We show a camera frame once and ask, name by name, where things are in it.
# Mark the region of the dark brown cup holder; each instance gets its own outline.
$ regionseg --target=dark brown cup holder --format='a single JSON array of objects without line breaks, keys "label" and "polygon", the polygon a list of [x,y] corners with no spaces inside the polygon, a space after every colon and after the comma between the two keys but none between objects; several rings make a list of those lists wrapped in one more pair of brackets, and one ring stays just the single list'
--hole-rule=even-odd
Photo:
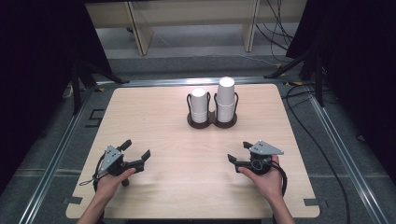
[{"label": "dark brown cup holder", "polygon": [[218,111],[218,102],[216,100],[217,98],[217,94],[215,93],[214,99],[216,102],[216,110],[215,111],[209,111],[209,102],[210,102],[210,93],[207,93],[207,120],[205,122],[202,123],[197,123],[195,121],[192,120],[191,117],[191,95],[188,94],[187,95],[187,105],[189,106],[189,114],[187,115],[187,122],[189,123],[189,125],[194,128],[194,129],[204,129],[206,127],[209,127],[209,125],[211,125],[212,123],[219,128],[222,129],[227,129],[227,128],[231,128],[235,125],[236,121],[237,121],[237,116],[236,116],[236,107],[238,105],[238,100],[239,100],[239,96],[238,94],[235,92],[235,108],[233,109],[233,118],[228,121],[228,122],[220,122],[217,119],[217,111]]}]

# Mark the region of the wooden tabletop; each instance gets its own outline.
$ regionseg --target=wooden tabletop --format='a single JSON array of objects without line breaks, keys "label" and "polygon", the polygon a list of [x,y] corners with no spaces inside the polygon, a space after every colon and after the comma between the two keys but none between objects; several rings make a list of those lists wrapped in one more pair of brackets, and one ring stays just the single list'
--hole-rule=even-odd
[{"label": "wooden tabletop", "polygon": [[[200,86],[213,95],[217,85]],[[120,146],[131,139],[125,161],[136,161],[148,150],[145,171],[132,175],[128,187],[120,186],[106,208],[114,218],[264,218],[271,217],[268,203],[253,183],[237,174],[227,154],[248,161],[242,143],[263,140],[280,148],[280,165],[288,175],[285,201],[294,217],[317,217],[317,205],[289,119],[273,84],[236,85],[238,120],[229,129],[210,125],[194,129],[187,122],[187,95],[194,86],[117,89],[110,100],[91,152],[77,182],[66,214],[79,218],[94,194],[92,178],[107,145]]]}]

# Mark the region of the stack of paper cups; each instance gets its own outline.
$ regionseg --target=stack of paper cups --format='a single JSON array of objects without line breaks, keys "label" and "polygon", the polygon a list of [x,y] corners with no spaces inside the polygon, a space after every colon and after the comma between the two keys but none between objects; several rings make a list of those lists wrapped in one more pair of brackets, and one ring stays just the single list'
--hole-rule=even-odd
[{"label": "stack of paper cups", "polygon": [[203,88],[191,92],[191,119],[197,123],[207,121],[207,92]]},{"label": "stack of paper cups", "polygon": [[229,122],[233,119],[235,108],[234,98],[235,81],[231,77],[222,77],[219,81],[217,101],[217,119],[220,122]]}]

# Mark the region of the person's right hand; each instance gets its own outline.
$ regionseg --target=person's right hand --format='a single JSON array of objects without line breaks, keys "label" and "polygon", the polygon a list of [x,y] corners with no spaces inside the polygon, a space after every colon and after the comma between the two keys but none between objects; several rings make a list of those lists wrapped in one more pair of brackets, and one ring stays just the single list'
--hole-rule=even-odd
[{"label": "person's right hand", "polygon": [[[273,155],[272,160],[279,163],[279,157],[277,155]],[[245,167],[239,167],[238,171],[249,177],[253,181],[253,183],[259,190],[259,193],[267,201],[283,198],[282,175],[277,169],[271,168],[270,171],[265,175],[256,175]]]}]

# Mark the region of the person's right arm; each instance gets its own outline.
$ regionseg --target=person's right arm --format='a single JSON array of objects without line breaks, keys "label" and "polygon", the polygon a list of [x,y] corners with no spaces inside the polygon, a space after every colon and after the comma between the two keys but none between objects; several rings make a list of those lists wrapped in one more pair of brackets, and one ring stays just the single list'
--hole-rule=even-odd
[{"label": "person's right arm", "polygon": [[[279,163],[279,157],[273,155],[273,161]],[[294,224],[295,221],[291,216],[289,208],[286,206],[282,195],[282,175],[280,172],[271,168],[265,175],[255,175],[249,169],[239,167],[238,171],[249,177],[256,185],[259,193],[267,200],[273,210],[276,223],[278,224]]]}]

